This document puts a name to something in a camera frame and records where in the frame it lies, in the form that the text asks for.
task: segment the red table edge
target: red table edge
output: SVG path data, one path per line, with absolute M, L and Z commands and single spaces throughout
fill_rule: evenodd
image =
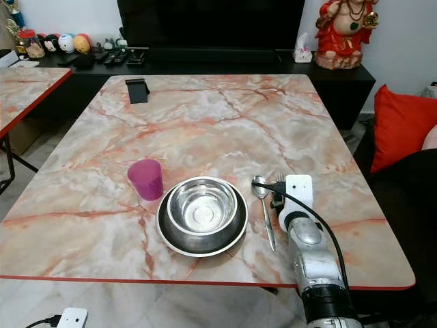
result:
M 273 287 L 273 288 L 297 288 L 295 284 L 269 284 L 262 282 L 203 282 L 185 280 L 147 280 L 147 279 L 105 279 L 105 278 L 69 278 L 69 277 L 33 277 L 29 275 L 0 275 L 0 279 L 22 279 L 22 280 L 46 280 L 52 282 L 113 282 L 125 284 L 169 284 L 169 285 L 202 285 L 202 286 L 244 286 L 244 287 Z M 373 287 L 373 286 L 351 286 L 351 290 L 379 290 L 395 291 L 407 290 L 416 284 L 399 287 Z
M 24 111 L 18 114 L 11 122 L 8 123 L 3 129 L 0 131 L 0 138 L 2 138 L 6 133 L 8 133 L 18 122 L 22 120 L 32 109 L 34 109 L 40 102 L 42 102 L 49 94 L 53 92 L 53 90 L 57 89 L 68 77 L 73 74 L 73 71 L 70 69 L 65 75 L 63 75 L 59 80 L 54 82 L 46 91 L 44 91 L 41 96 L 36 98 L 33 103 L 26 107 Z

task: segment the metal bowl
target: metal bowl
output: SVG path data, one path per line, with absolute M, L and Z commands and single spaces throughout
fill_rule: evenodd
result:
M 237 198 L 224 180 L 198 176 L 178 184 L 167 202 L 176 229 L 193 236 L 216 236 L 232 224 Z
M 217 255 L 234 246 L 246 231 L 248 211 L 241 193 L 231 184 L 228 186 L 236 196 L 236 214 L 230 224 L 214 234 L 185 234 L 177 229 L 167 212 L 170 195 L 177 186 L 170 190 L 161 200 L 156 213 L 158 231 L 167 246 L 180 254 L 192 257 Z

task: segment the wall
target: wall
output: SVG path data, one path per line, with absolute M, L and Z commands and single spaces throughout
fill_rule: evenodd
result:
M 324 0 L 307 0 L 299 35 L 309 32 L 311 49 L 317 48 L 315 21 Z M 363 47 L 364 66 L 376 84 L 363 107 L 373 111 L 373 96 L 387 84 L 401 94 L 416 94 L 437 81 L 437 0 L 380 0 L 375 6 L 380 25 Z
M 119 38 L 116 0 L 20 0 L 26 25 L 39 33 L 87 33 L 93 42 Z
M 315 21 L 323 2 L 307 0 L 304 6 L 299 35 L 309 32 L 311 49 L 317 48 Z M 87 32 L 96 41 L 117 38 L 122 26 L 116 0 L 20 3 L 27 25 L 42 33 Z M 415 94 L 437 80 L 437 0 L 380 0 L 376 11 L 381 17 L 380 26 L 363 51 L 364 65 L 377 82 L 363 111 L 373 111 L 374 92 L 384 83 L 394 92 Z

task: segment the pink cup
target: pink cup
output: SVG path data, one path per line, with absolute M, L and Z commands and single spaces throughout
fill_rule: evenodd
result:
M 161 165 L 153 159 L 142 159 L 129 167 L 128 178 L 145 200 L 157 200 L 163 194 Z

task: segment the television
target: television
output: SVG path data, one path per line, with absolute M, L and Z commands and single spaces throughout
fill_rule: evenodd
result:
M 293 49 L 305 0 L 117 0 L 130 48 Z

